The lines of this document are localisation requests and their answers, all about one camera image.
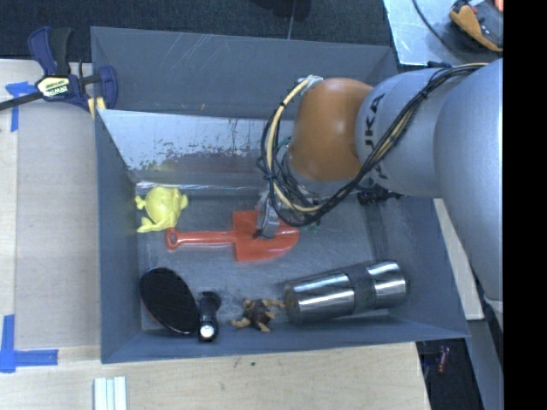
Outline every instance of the yellow rubber duck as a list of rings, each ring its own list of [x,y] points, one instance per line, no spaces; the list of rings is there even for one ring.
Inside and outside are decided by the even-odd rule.
[[[137,232],[162,231],[177,225],[180,212],[188,206],[188,196],[178,188],[156,185],[145,199],[136,196],[135,202],[138,209],[146,208],[151,219],[143,217]]]

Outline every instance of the orange plastic shovel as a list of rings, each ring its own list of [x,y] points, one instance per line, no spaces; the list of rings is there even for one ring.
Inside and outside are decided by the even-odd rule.
[[[231,244],[235,246],[237,261],[261,261],[283,255],[298,241],[299,231],[283,221],[275,236],[253,238],[256,233],[258,211],[235,211],[232,215],[232,231],[194,231],[180,232],[169,228],[165,232],[165,243],[169,249],[177,249],[182,244]]]

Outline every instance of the blue tape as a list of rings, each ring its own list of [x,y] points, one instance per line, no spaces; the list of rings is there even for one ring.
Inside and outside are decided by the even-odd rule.
[[[4,316],[0,372],[13,373],[18,366],[56,366],[59,349],[16,351],[14,349],[15,316]]]
[[[26,94],[33,94],[38,91],[34,85],[28,82],[16,82],[14,84],[7,84],[6,90],[13,97],[24,96]],[[13,107],[11,111],[11,131],[15,132],[19,129],[19,107]]]

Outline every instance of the flashlight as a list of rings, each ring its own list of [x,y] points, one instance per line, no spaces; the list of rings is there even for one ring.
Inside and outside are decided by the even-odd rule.
[[[219,334],[219,321],[216,312],[221,307],[221,297],[213,291],[204,291],[199,301],[199,332],[200,342],[213,342]]]

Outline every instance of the gray bin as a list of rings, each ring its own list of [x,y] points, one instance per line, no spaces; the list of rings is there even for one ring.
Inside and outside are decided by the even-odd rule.
[[[468,336],[430,199],[361,207],[350,196],[317,232],[301,230],[293,249],[263,263],[236,262],[230,246],[168,251],[162,231],[137,234],[144,214],[134,197],[154,184],[178,186],[190,198],[181,231],[229,229],[232,211],[254,209],[264,188],[256,139],[296,80],[317,74],[378,84],[397,72],[389,48],[98,27],[91,35],[94,65],[114,66],[120,90],[116,108],[95,121],[103,363]],[[287,134],[296,107],[297,100],[283,122]],[[201,144],[191,126],[205,142],[246,143]],[[244,297],[281,300],[287,280],[383,260],[396,261],[408,280],[406,299],[394,308],[299,326],[276,310],[270,333],[229,324]],[[172,268],[195,296],[221,295],[213,343],[173,336],[151,319],[138,295],[150,267]]]

